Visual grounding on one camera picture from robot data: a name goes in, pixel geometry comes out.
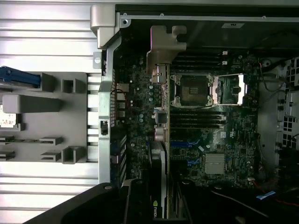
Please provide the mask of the silver chipset heatsink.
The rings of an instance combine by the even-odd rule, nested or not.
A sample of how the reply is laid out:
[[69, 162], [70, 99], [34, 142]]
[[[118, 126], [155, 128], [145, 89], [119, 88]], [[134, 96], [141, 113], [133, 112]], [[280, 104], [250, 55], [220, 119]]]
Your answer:
[[205, 156], [205, 174], [223, 175], [225, 174], [225, 155], [219, 153], [209, 153]]

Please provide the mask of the green motherboard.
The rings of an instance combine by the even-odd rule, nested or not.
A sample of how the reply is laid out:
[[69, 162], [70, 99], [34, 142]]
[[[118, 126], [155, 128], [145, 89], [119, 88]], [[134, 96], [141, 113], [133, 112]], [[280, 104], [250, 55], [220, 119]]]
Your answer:
[[[190, 179], [199, 186], [228, 185], [247, 188], [254, 182], [260, 166], [258, 117], [258, 69], [259, 60], [254, 55], [238, 55], [223, 51], [220, 56], [222, 70], [181, 71], [171, 68], [171, 75], [210, 74], [211, 76], [245, 75], [247, 95], [243, 104], [215, 105], [204, 108], [176, 108], [176, 110], [209, 110], [226, 112], [222, 128], [171, 128], [170, 142], [188, 142], [188, 147], [170, 146], [170, 171], [174, 176]], [[243, 71], [244, 64], [250, 64], [249, 73]], [[152, 75], [147, 72], [145, 54], [133, 53], [120, 56], [116, 62], [117, 84], [112, 95], [116, 98], [117, 119], [126, 130], [126, 166], [128, 178], [147, 178], [150, 175], [150, 143], [154, 140], [154, 108], [160, 106], [160, 86], [152, 84]], [[225, 174], [205, 174], [206, 154], [225, 155]]]

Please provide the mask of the blue disk caddy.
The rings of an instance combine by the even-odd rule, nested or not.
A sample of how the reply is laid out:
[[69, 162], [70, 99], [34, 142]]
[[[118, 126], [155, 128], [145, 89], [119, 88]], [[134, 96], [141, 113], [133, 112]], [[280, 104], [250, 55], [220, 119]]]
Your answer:
[[41, 86], [41, 76], [7, 66], [0, 67], [0, 83], [10, 85], [28, 86], [39, 88]]

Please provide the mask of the grey parts rack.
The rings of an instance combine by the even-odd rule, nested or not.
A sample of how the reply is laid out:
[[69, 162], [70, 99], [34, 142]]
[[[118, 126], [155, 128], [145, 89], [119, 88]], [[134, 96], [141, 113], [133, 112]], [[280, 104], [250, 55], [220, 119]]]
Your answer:
[[40, 143], [0, 144], [0, 161], [87, 161], [87, 74], [28, 72], [41, 76], [41, 86], [0, 83], [0, 105], [15, 113], [14, 128], [0, 128], [0, 138], [39, 140]]

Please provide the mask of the CPU socket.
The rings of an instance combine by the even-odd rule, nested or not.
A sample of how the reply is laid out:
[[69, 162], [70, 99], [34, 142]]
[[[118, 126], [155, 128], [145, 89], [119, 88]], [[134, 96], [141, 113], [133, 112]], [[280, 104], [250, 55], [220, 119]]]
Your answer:
[[214, 104], [214, 78], [210, 74], [170, 76], [170, 105], [176, 108], [204, 108]]

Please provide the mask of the grey metal disk bay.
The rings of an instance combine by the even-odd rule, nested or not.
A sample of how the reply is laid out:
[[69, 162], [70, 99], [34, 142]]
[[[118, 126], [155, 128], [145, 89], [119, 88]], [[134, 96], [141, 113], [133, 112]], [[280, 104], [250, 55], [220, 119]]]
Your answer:
[[259, 85], [257, 132], [262, 158], [278, 167], [288, 150], [299, 151], [299, 56], [277, 64], [264, 59]]

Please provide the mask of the green RAM stick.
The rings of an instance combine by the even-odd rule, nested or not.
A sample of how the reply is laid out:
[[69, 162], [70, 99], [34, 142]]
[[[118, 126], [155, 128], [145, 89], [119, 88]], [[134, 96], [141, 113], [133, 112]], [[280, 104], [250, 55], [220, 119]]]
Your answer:
[[0, 138], [0, 144], [12, 144], [12, 143], [40, 143], [39, 140], [22, 140], [22, 139], [15, 139], [15, 138]]

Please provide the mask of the black and silver PC case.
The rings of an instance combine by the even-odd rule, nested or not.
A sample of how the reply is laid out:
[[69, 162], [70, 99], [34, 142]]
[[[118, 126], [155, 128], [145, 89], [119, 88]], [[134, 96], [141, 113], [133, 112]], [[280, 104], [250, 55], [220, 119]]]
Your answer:
[[[264, 59], [277, 64], [299, 56], [299, 0], [294, 6], [254, 5], [183, 5], [183, 4], [97, 4], [91, 7], [91, 31], [97, 36], [102, 50], [102, 81], [99, 89], [99, 181], [121, 186], [127, 177], [126, 130], [117, 119], [116, 62], [120, 56], [150, 51], [150, 29], [165, 26], [168, 33], [174, 26], [186, 27], [185, 34], [177, 36], [186, 43], [185, 51], [229, 51], [238, 55], [254, 55], [259, 60], [259, 85]], [[260, 166], [254, 182], [247, 188], [263, 204], [278, 210], [299, 213], [299, 151], [288, 150], [278, 167], [271, 167], [262, 158], [259, 141]], [[152, 196], [156, 181], [152, 167], [149, 176], [142, 179]], [[170, 171], [169, 215], [178, 214], [177, 183], [186, 178]], [[228, 185], [217, 184], [209, 187]]]

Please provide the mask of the black RAM slot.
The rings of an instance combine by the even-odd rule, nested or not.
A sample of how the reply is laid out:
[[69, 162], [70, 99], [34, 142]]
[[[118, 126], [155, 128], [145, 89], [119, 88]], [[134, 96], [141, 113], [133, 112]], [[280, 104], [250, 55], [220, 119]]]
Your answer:
[[172, 124], [222, 124], [226, 123], [226, 120], [217, 119], [217, 118], [203, 118], [203, 119], [172, 119]]
[[199, 55], [199, 56], [192, 56], [192, 55], [179, 55], [175, 58], [176, 61], [178, 60], [191, 60], [191, 61], [220, 61], [221, 57], [218, 56], [206, 56], [206, 55]]
[[220, 57], [223, 51], [185, 51], [178, 54], [178, 56], [215, 56]]
[[183, 65], [172, 65], [172, 69], [181, 71], [219, 71], [222, 70], [219, 66], [183, 66]]
[[222, 61], [192, 61], [192, 60], [176, 60], [173, 65], [192, 65], [192, 66], [221, 66]]
[[171, 124], [171, 128], [182, 128], [182, 129], [201, 129], [201, 128], [222, 128], [224, 123], [175, 123]]
[[171, 119], [223, 119], [222, 114], [172, 114]]
[[207, 110], [176, 110], [171, 111], [171, 115], [184, 115], [184, 116], [195, 116], [200, 114], [207, 114], [207, 115], [223, 115], [226, 114], [226, 112], [221, 111], [207, 111]]

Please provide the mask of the silver socket cover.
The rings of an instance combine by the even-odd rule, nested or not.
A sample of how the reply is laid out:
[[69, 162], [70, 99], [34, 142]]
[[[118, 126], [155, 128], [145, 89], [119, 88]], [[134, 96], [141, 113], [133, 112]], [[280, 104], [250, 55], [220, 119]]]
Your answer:
[[244, 77], [243, 73], [212, 76], [213, 81], [210, 80], [209, 84], [212, 106], [242, 105], [243, 98], [247, 95]]

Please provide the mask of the silver CPU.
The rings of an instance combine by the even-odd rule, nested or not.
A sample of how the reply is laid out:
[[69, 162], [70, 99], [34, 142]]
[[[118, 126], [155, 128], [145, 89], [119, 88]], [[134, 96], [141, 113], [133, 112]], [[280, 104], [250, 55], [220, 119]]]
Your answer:
[[0, 105], [0, 128], [14, 128], [17, 124], [17, 115], [15, 113], [5, 113], [3, 105]]

